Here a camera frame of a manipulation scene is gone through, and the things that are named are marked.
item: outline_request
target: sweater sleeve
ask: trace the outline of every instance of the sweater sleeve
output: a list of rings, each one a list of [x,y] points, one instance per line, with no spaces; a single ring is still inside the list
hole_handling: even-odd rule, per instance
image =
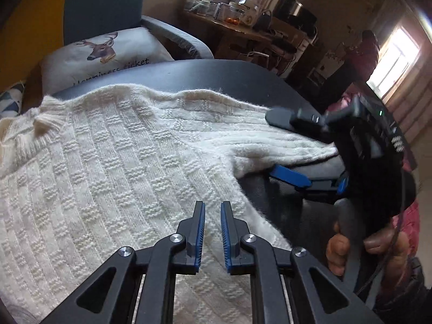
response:
[[[206,100],[199,92],[194,96],[193,107],[185,101],[187,107],[159,115],[187,144],[228,157],[236,178],[276,163],[306,164],[338,154],[334,145],[270,126],[264,107],[215,93]]]

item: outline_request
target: throw pillow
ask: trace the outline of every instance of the throw pillow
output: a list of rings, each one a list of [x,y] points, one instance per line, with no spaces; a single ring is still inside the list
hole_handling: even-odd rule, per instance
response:
[[[64,46],[41,63],[42,90],[54,94],[123,69],[173,61],[144,27],[108,33]]]

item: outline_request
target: finger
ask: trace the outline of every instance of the finger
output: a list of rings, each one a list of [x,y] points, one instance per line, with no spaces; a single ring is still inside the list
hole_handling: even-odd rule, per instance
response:
[[[370,254],[383,254],[388,250],[393,235],[394,229],[381,229],[364,240],[364,247]]]
[[[345,267],[329,264],[328,268],[336,276],[342,276],[345,273]]]
[[[401,231],[397,237],[396,243],[394,244],[393,254],[395,256],[408,256],[409,252],[410,239],[404,231]]]
[[[329,241],[331,251],[339,256],[346,256],[349,252],[349,240],[342,234],[336,234]]]
[[[408,253],[392,257],[385,267],[385,279],[396,283],[407,267]]]
[[[326,257],[329,265],[345,266],[348,250],[349,242],[343,235],[337,234],[332,237],[326,249]]]
[[[384,228],[377,233],[371,235],[364,241],[364,247],[370,254],[383,254],[390,247],[395,230],[392,228]],[[410,240],[403,231],[399,233],[393,248],[393,254],[403,255],[409,251]]]

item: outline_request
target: electrical cable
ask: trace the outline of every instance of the electrical cable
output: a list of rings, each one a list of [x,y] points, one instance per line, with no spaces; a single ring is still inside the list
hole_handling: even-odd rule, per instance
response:
[[[373,274],[369,277],[369,279],[364,283],[364,285],[356,292],[356,295],[360,295],[371,283],[374,281],[374,279],[377,277],[379,272],[383,270],[383,268],[387,265],[387,262],[389,261],[390,257],[393,254],[393,248],[396,244],[397,238],[399,237],[400,229],[402,228],[402,222],[403,222],[403,212],[405,211],[405,171],[403,168],[401,168],[401,185],[402,185],[402,198],[400,203],[400,212],[399,217],[397,220],[396,225],[396,231],[391,239],[390,247],[387,250],[387,253],[385,254],[384,258],[378,263],[375,271]]]
[[[281,61],[282,58],[283,58],[283,57],[278,56],[278,58],[277,58],[277,62],[276,62],[276,65],[275,65],[274,68],[277,68],[277,67],[278,67],[278,65],[280,64],[280,61]]]
[[[295,61],[295,59],[296,59],[296,57],[294,55],[293,58],[291,58],[291,60],[288,62],[288,64],[286,65],[285,69],[283,70],[283,72],[281,74],[283,74],[283,73],[286,72],[286,70],[288,69],[288,67],[291,65],[291,63],[293,63]]]

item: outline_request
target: chair armrest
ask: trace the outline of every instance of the chair armrest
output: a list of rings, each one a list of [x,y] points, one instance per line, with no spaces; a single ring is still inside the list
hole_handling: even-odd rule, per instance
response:
[[[206,44],[172,25],[147,16],[141,17],[141,25],[146,27],[151,33],[154,32],[176,43],[193,58],[214,59],[212,52]]]

